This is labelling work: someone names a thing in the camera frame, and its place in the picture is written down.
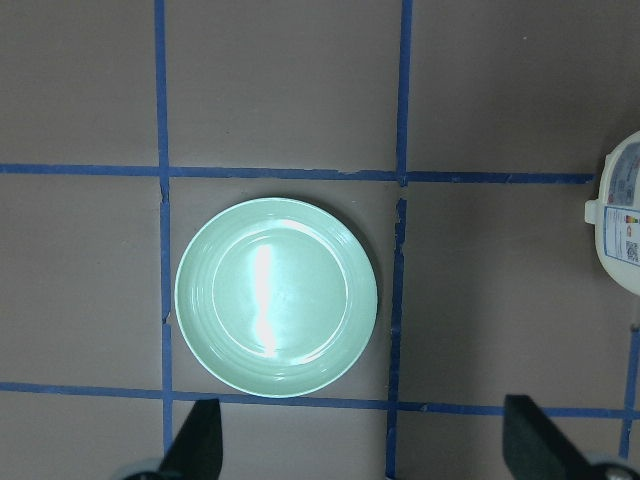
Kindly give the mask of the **green plate near left arm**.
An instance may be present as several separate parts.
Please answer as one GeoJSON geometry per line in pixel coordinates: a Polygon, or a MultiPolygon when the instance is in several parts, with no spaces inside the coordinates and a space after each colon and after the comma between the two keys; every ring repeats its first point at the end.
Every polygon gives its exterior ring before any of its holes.
{"type": "Polygon", "coordinates": [[[378,288],[356,235],[289,198],[231,206],[204,224],[179,262],[176,320],[198,363],[241,392],[307,395],[365,351],[378,288]]]}

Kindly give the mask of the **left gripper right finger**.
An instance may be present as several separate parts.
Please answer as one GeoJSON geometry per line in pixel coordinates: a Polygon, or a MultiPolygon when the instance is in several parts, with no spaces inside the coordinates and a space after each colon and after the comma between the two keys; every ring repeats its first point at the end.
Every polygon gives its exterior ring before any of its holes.
{"type": "Polygon", "coordinates": [[[593,479],[590,463],[527,395],[506,395],[502,455],[514,479],[593,479]]]}

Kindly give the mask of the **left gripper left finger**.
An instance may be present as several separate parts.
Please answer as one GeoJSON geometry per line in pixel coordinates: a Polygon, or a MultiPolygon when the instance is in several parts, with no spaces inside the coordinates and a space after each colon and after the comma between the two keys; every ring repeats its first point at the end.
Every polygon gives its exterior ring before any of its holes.
{"type": "Polygon", "coordinates": [[[161,479],[218,479],[223,465],[223,435],[217,399],[194,403],[159,466],[161,479]]]}

